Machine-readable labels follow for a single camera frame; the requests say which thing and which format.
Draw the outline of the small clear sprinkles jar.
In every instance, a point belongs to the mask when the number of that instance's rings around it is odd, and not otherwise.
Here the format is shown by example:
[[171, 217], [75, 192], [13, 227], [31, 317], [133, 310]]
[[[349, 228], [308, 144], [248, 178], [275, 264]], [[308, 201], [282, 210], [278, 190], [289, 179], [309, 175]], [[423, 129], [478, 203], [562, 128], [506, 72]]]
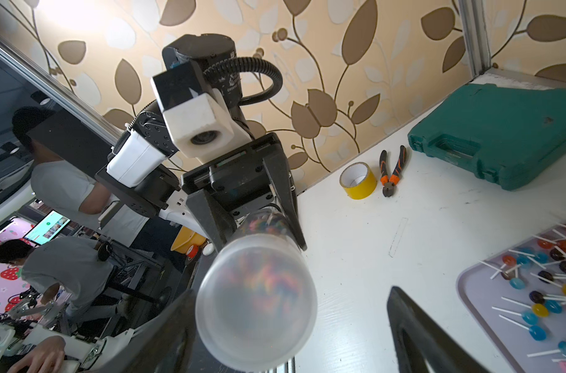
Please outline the small clear sprinkles jar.
[[197, 292], [197, 332], [238, 371], [267, 371], [305, 346], [317, 293], [287, 218], [272, 206], [248, 214]]

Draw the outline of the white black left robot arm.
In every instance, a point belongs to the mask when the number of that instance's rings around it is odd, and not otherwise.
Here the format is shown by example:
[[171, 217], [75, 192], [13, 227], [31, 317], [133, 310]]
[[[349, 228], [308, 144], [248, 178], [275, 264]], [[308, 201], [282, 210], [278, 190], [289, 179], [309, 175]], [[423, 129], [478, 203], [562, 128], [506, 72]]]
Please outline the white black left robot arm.
[[163, 48], [155, 100], [129, 124], [96, 179], [121, 205], [186, 226], [218, 249], [240, 219], [272, 207], [307, 247], [291, 163], [274, 133], [255, 135], [242, 108], [275, 96], [280, 70], [239, 57], [221, 34], [184, 35]]

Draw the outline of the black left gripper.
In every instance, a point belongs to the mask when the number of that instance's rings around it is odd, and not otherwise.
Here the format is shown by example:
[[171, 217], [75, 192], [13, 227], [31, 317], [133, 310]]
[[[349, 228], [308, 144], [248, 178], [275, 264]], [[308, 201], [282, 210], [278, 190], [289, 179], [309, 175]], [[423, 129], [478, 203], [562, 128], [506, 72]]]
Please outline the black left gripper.
[[237, 230], [236, 221], [278, 199], [290, 230], [307, 250], [297, 212], [294, 182], [281, 141], [264, 135], [183, 175], [186, 206], [221, 252]]

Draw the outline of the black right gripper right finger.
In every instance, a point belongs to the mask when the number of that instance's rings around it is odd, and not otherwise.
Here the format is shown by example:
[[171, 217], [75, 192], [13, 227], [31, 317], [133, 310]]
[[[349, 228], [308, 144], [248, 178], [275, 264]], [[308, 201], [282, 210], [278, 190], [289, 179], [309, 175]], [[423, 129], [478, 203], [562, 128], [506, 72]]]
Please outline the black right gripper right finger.
[[404, 290], [391, 287], [389, 324], [400, 372], [486, 372]]

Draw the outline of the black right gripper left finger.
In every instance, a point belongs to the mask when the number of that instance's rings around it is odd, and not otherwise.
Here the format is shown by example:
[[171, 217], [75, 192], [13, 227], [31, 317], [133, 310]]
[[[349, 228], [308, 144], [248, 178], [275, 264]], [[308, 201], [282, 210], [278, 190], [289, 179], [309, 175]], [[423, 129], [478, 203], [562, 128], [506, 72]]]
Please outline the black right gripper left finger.
[[116, 372], [186, 372], [194, 344], [197, 293], [183, 292], [114, 359]]

